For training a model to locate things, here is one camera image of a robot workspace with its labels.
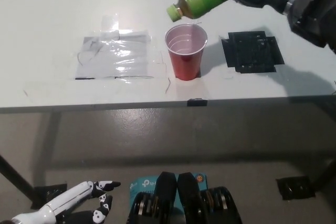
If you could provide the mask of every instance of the white table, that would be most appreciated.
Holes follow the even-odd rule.
[[[174,24],[166,8],[177,0],[2,0],[0,111],[119,109],[208,104],[237,99],[330,97],[336,90],[336,56],[291,33],[285,16],[270,7],[229,1],[197,20],[209,42],[200,79],[174,78],[164,33]],[[147,29],[167,65],[166,78],[74,80],[75,52],[98,30],[102,16],[118,13],[120,28]],[[277,38],[285,60],[277,73],[240,74],[227,68],[219,37],[265,30]]]

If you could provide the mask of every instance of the red solo cup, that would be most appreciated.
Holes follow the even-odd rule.
[[[165,42],[177,78],[190,81],[199,75],[207,40],[205,30],[193,24],[174,26],[166,33]]]

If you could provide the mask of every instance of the green bottle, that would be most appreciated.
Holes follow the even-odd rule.
[[[177,4],[171,5],[167,13],[173,22],[182,18],[199,18],[227,0],[178,0]]]

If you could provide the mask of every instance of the gray floor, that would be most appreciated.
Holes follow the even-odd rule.
[[[275,182],[314,179],[336,153],[336,124],[313,105],[6,114],[0,133],[1,154],[36,186],[119,180],[106,223],[125,223],[136,177],[163,170],[205,172],[210,187],[228,187],[244,224],[336,222],[336,183],[287,202]],[[1,219],[29,211],[2,176],[0,185]]]

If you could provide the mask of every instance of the clear plastic bag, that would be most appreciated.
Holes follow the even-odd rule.
[[[116,30],[115,18],[105,17],[102,30],[85,38],[77,54],[77,79],[165,77],[161,54],[147,31]]]

